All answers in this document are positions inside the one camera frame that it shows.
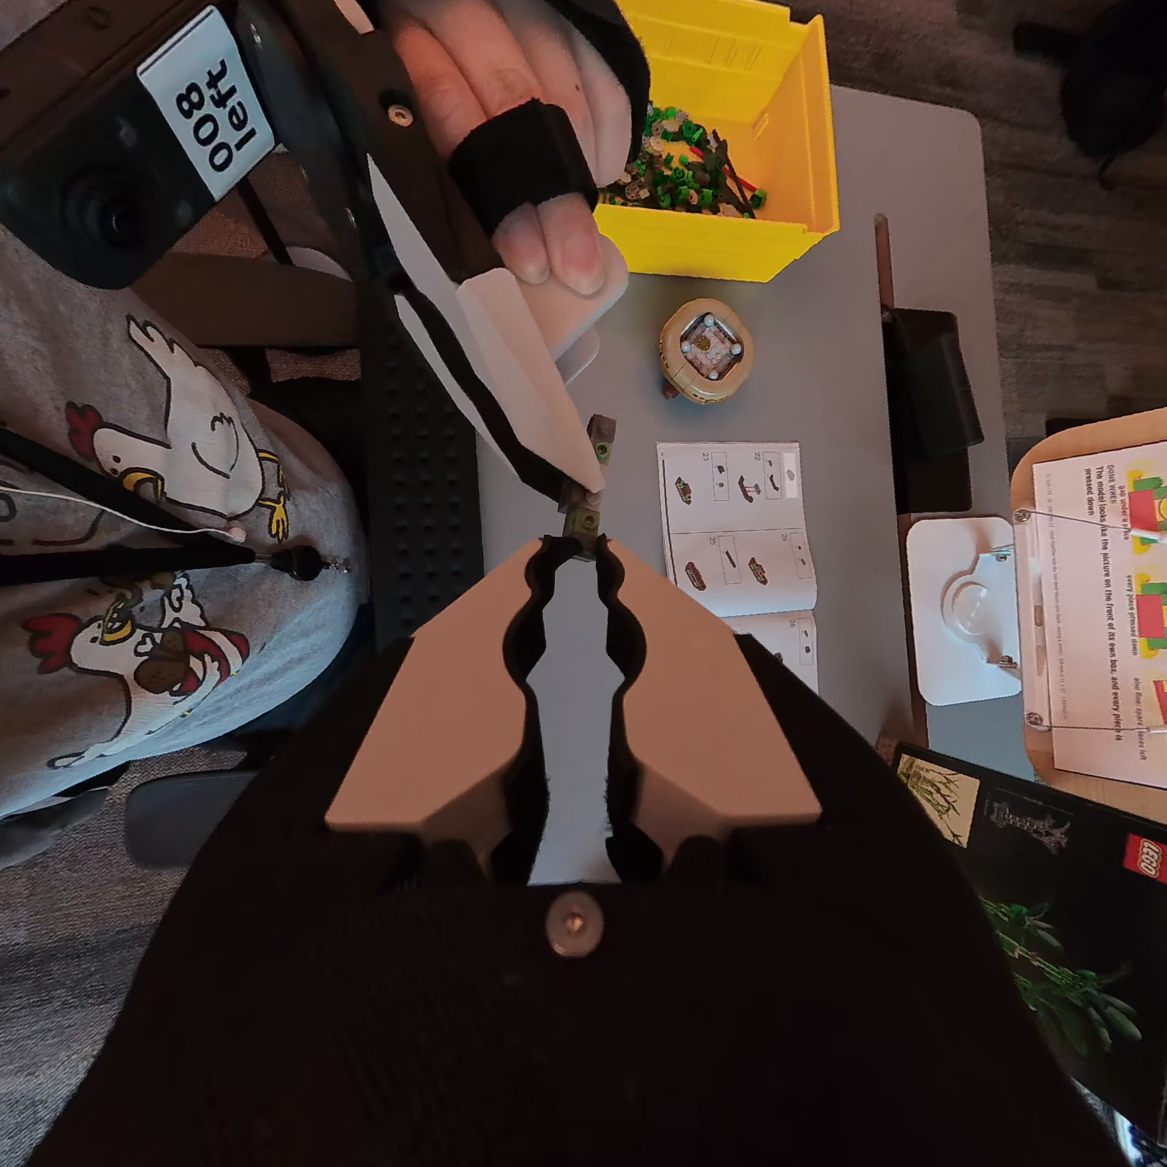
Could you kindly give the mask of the brown brick assembly green studs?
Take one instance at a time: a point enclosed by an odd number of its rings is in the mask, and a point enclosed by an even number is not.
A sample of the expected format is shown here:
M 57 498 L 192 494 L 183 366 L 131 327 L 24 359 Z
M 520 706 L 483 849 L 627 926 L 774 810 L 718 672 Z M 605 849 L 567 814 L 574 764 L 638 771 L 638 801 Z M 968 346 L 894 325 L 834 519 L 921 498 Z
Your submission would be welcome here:
M 580 541 L 580 557 L 596 557 L 596 539 L 605 525 L 605 472 L 614 463 L 614 442 L 618 442 L 618 419 L 607 413 L 590 413 L 588 419 L 588 439 L 600 463 L 600 491 L 582 491 L 580 480 L 563 477 L 563 494 L 557 494 L 557 513 L 563 513 L 563 539 Z

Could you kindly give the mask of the person's left hand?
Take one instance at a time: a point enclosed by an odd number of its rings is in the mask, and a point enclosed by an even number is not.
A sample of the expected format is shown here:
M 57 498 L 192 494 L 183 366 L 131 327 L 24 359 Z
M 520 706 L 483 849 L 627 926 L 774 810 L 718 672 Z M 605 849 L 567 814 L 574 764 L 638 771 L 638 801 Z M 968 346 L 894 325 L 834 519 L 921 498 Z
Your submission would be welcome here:
M 563 86 L 546 95 L 541 73 L 492 3 L 383 3 L 383 22 L 416 84 L 419 121 L 439 160 L 471 127 L 531 97 L 557 101 L 582 130 L 582 155 L 596 155 L 582 95 L 567 95 Z M 557 279 L 580 297 L 605 286 L 600 229 L 580 195 L 518 204 L 492 229 L 492 251 L 520 283 Z

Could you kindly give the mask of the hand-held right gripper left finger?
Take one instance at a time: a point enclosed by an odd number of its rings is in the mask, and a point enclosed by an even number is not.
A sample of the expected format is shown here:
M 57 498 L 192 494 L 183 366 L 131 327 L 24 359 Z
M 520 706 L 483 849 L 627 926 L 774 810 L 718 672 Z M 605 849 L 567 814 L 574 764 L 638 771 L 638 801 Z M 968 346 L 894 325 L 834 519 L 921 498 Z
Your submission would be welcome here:
M 531 880 L 546 832 L 531 670 L 553 570 L 557 539 L 533 539 L 412 636 L 327 832 L 470 843 L 499 884 Z

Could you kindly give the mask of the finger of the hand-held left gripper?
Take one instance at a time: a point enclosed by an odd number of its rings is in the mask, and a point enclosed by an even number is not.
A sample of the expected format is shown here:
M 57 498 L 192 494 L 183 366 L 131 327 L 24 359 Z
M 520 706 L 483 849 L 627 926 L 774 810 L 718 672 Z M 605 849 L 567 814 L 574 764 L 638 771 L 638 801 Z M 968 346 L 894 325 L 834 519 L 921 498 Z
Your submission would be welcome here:
M 537 491 L 541 498 L 557 501 L 563 472 L 546 463 L 541 458 L 524 450 L 492 398 L 492 390 L 480 383 L 483 359 L 471 339 L 471 327 L 457 298 L 457 279 L 439 267 L 427 240 L 395 197 L 391 179 L 376 172 L 374 155 L 365 155 L 369 168 L 369 195 L 383 213 L 391 251 L 405 275 L 401 292 L 395 292 L 401 327 L 412 333 L 416 349 L 437 368 L 439 387 L 453 394 L 459 413 L 477 428 L 477 435 L 510 463 L 510 472 Z
M 480 383 L 501 404 L 518 442 L 600 494 L 605 469 L 518 279 L 492 267 L 463 279 L 457 298 L 483 359 Z

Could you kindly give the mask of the grey desk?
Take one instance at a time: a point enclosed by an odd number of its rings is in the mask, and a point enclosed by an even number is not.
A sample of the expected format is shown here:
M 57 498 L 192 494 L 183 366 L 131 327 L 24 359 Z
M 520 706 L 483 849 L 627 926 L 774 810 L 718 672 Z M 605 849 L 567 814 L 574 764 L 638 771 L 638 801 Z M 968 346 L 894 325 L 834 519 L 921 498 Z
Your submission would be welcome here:
M 900 530 L 889 446 L 877 217 L 889 217 L 894 298 L 959 316 L 988 442 L 974 446 L 977 509 L 1004 509 L 1004 404 L 991 279 L 983 125 L 968 110 L 829 90 L 839 236 L 767 283 L 633 275 L 600 319 L 600 355 L 572 383 L 582 413 L 614 413 L 618 458 L 605 530 L 664 569 L 657 439 L 793 439 L 810 491 L 816 569 L 823 698 L 868 739 L 923 739 L 911 706 Z M 759 346 L 748 387 L 723 405 L 664 404 L 657 333 L 695 297 L 726 298 Z

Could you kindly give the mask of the yellow plastic bin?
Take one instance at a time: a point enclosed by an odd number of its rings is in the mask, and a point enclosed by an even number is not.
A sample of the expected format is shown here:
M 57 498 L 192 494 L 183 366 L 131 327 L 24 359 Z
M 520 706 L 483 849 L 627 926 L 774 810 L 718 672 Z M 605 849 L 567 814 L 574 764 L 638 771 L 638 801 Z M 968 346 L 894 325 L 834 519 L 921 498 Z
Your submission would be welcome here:
M 766 187 L 759 213 L 596 204 L 627 270 L 767 283 L 839 229 L 826 22 L 748 0 L 621 0 L 651 56 L 653 105 L 726 137 L 726 160 Z

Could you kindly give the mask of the tan round brick pot model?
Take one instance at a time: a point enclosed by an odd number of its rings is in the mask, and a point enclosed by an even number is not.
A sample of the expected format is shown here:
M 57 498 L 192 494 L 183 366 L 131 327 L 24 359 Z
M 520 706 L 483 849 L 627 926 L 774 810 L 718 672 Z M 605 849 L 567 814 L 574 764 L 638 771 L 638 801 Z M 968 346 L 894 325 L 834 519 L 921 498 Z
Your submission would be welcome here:
M 750 333 L 723 298 L 684 298 L 657 336 L 660 398 L 726 404 L 750 378 Z

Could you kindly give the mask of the black toy set box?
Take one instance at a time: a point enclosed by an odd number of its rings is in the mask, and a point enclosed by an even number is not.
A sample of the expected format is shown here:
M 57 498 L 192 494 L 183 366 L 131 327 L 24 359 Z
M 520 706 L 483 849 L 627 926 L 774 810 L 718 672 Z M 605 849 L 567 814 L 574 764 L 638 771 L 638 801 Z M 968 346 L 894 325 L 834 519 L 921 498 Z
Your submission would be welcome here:
M 1163 1144 L 1167 836 L 1136 814 L 894 743 L 1055 1061 Z

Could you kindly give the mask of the open instruction booklet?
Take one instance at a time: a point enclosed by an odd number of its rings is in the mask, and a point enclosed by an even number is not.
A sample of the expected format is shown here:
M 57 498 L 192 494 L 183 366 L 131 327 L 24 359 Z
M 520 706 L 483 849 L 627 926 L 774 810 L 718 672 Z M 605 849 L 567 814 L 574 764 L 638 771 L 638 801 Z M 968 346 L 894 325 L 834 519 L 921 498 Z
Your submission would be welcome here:
M 664 574 L 816 690 L 816 570 L 798 442 L 657 442 Z

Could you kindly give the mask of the pile of loose green bricks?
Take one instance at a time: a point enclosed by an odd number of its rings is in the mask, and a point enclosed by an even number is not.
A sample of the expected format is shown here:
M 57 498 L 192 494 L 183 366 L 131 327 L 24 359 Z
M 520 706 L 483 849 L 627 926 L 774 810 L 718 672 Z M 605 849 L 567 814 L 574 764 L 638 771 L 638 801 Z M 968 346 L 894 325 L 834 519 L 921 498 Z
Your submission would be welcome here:
M 681 105 L 645 110 L 640 153 L 605 186 L 600 202 L 633 208 L 676 208 L 702 217 L 754 217 L 766 187 L 745 179 L 726 138 Z

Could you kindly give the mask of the black rectangular case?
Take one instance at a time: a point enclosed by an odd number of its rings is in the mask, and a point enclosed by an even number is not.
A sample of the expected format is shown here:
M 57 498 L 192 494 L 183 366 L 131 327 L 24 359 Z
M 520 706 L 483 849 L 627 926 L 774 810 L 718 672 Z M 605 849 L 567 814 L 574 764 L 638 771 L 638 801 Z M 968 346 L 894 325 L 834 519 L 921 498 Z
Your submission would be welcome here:
M 983 442 L 955 314 L 889 309 L 885 378 L 894 513 L 964 513 L 968 446 Z

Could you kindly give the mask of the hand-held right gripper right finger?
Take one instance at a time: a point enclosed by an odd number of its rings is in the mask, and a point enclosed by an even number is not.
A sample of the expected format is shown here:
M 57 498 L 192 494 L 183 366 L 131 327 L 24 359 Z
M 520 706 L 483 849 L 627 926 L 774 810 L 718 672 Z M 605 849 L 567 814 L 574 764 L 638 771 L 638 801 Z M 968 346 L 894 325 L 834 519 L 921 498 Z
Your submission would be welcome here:
M 621 884 L 657 880 L 684 837 L 812 825 L 823 801 L 736 632 L 605 536 L 596 592 L 621 670 L 605 795 Z

